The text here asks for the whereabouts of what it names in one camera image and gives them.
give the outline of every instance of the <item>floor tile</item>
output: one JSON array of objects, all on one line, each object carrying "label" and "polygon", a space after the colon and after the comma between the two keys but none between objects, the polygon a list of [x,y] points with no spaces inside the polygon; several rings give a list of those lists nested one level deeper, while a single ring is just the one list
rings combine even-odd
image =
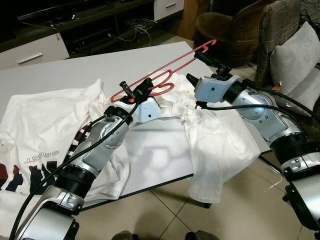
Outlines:
[{"label": "floor tile", "polygon": [[254,80],[255,74],[248,73],[247,71],[243,71],[242,69],[233,68],[230,72],[232,75],[238,75],[242,79],[250,79]]},{"label": "floor tile", "polygon": [[250,75],[255,75],[256,74],[256,70],[253,69],[250,65],[246,64],[244,66],[240,66],[240,67],[235,67],[233,68],[233,70],[241,70],[244,71]]},{"label": "floor tile", "polygon": [[253,62],[249,62],[248,63],[249,67],[251,67],[254,71],[257,70],[257,64],[253,63]]},{"label": "floor tile", "polygon": [[204,209],[188,201],[177,216],[193,231],[204,230],[221,240],[296,240],[301,224],[282,196],[245,169],[225,184],[221,203]]},{"label": "floor tile", "polygon": [[275,165],[278,169],[281,169],[281,164],[277,160],[276,155],[273,151],[267,152],[262,154],[262,157],[264,157],[266,160],[268,160],[270,163]]},{"label": "floor tile", "polygon": [[84,212],[76,217],[80,224],[77,240],[110,240],[129,230],[141,238],[156,240],[174,219],[151,192],[146,191]]},{"label": "floor tile", "polygon": [[152,39],[152,46],[186,42],[192,49],[194,48],[194,41],[171,34],[161,29],[157,29],[153,31],[151,34],[151,39]]},{"label": "floor tile", "polygon": [[161,187],[152,189],[152,193],[160,199],[174,214],[188,200],[189,179],[183,179]]},{"label": "floor tile", "polygon": [[260,159],[257,159],[251,163],[251,165],[248,166],[248,169],[280,189],[282,192],[285,192],[285,187],[289,185],[283,175],[277,173]]},{"label": "floor tile", "polygon": [[313,240],[315,239],[315,232],[306,227],[302,227],[298,240]]},{"label": "floor tile", "polygon": [[160,240],[183,240],[190,230],[178,218],[175,218],[165,230]]}]

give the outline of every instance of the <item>tv stand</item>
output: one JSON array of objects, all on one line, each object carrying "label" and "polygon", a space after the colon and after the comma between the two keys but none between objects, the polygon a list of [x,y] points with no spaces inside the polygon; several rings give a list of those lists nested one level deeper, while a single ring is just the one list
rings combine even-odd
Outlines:
[{"label": "tv stand", "polygon": [[107,8],[112,10],[114,4],[111,0],[77,0],[62,4],[56,7],[36,11],[26,15],[18,16],[18,21],[41,25],[41,23],[51,22],[66,22],[73,20],[74,15],[80,12],[90,12],[94,8]]},{"label": "tv stand", "polygon": [[[11,67],[44,62],[45,60],[41,61],[42,58],[45,59],[45,57],[40,54],[43,53],[42,50],[37,49],[31,51],[29,49],[30,45],[36,49],[36,46],[39,44],[36,44],[35,42],[40,40],[43,47],[50,49],[50,53],[48,54],[55,52],[55,50],[52,49],[53,41],[59,41],[59,43],[54,43],[57,46],[64,46],[63,49],[62,47],[60,49],[60,52],[63,52],[63,54],[52,58],[49,57],[49,61],[61,60],[68,57],[84,57],[95,54],[95,52],[98,51],[101,52],[104,48],[119,42],[119,38],[127,39],[135,35],[133,29],[125,29],[124,27],[124,21],[128,20],[129,17],[162,21],[173,14],[181,13],[184,6],[184,0],[173,1],[175,4],[167,5],[166,1],[163,0],[133,0],[128,2],[117,0],[112,2],[114,5],[114,8],[112,9],[106,7],[106,5],[100,5],[75,13],[75,18],[72,20],[54,22],[56,29],[49,27],[49,24],[41,26],[24,24],[21,28],[14,31],[16,38],[0,43],[0,69],[8,68],[8,65],[2,66],[2,62],[7,61],[8,55],[13,56],[14,54],[12,55],[10,52],[14,52],[15,49],[21,53],[26,52],[26,56],[20,56],[16,53],[16,55],[19,55],[19,59],[14,59],[16,58],[14,55],[14,57],[12,57],[12,64],[10,64]],[[106,37],[106,35],[109,35],[108,32],[106,32],[106,35],[101,33],[102,30],[99,28],[103,25],[104,29],[110,29],[110,34],[112,35],[110,38]],[[76,33],[79,34],[79,39],[81,39],[82,36],[80,33],[82,30],[94,28],[97,29],[97,33],[103,35],[102,38],[105,40],[97,40],[97,44],[93,44],[89,50],[83,52],[76,52],[71,49],[70,46],[72,42],[75,41],[73,37]],[[45,41],[42,40],[45,38],[49,38],[50,43],[49,41],[48,43],[45,43]],[[24,63],[17,63],[24,59],[28,60]]]}]

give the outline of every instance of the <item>white cabinet drawer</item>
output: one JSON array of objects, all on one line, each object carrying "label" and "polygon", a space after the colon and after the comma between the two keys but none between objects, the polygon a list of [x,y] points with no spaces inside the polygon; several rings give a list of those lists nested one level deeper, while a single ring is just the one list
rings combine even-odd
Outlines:
[{"label": "white cabinet drawer", "polygon": [[163,19],[184,9],[184,0],[155,0],[154,20]]},{"label": "white cabinet drawer", "polygon": [[63,60],[69,57],[59,33],[0,52],[0,70]]}]

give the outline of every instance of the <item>white pillow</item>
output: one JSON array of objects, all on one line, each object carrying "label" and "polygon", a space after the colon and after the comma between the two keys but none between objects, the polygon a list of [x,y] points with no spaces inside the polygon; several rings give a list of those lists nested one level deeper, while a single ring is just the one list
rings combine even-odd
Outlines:
[{"label": "white pillow", "polygon": [[[320,78],[314,70],[319,59],[320,41],[315,30],[305,22],[291,38],[283,45],[276,46],[272,52],[270,72],[273,84],[282,87],[282,94],[292,97],[312,110],[320,95],[317,87]],[[284,102],[280,100],[277,103],[283,106]],[[298,107],[291,109],[309,116],[305,111],[298,110]]]},{"label": "white pillow", "polygon": [[[320,97],[320,70],[314,67],[305,79],[298,84],[294,90],[286,95],[305,105],[312,111],[315,106],[315,102]],[[301,115],[310,116],[309,113],[284,98],[274,96],[274,99],[281,107]]]}]

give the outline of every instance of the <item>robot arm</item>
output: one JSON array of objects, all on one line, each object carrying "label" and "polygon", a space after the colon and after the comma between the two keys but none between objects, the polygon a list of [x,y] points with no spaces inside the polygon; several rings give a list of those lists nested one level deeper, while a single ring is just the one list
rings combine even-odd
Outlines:
[{"label": "robot arm", "polygon": [[[241,78],[222,69],[211,77],[187,79],[195,86],[197,105],[227,101],[232,106],[268,105],[276,107],[271,95],[247,88]],[[290,183],[283,200],[289,202],[305,227],[320,230],[320,152],[303,129],[288,115],[264,107],[238,108],[243,120],[251,123],[273,150]]]},{"label": "robot arm", "polygon": [[55,183],[46,189],[20,225],[15,240],[75,239],[79,224],[73,215],[79,214],[93,181],[114,150],[122,144],[129,126],[161,117],[158,103],[148,97],[149,87],[153,85],[151,79],[147,78],[123,97],[122,102],[108,107],[105,118],[92,126],[89,137],[79,144],[73,155],[104,139],[102,143],[71,161],[58,173]]}]

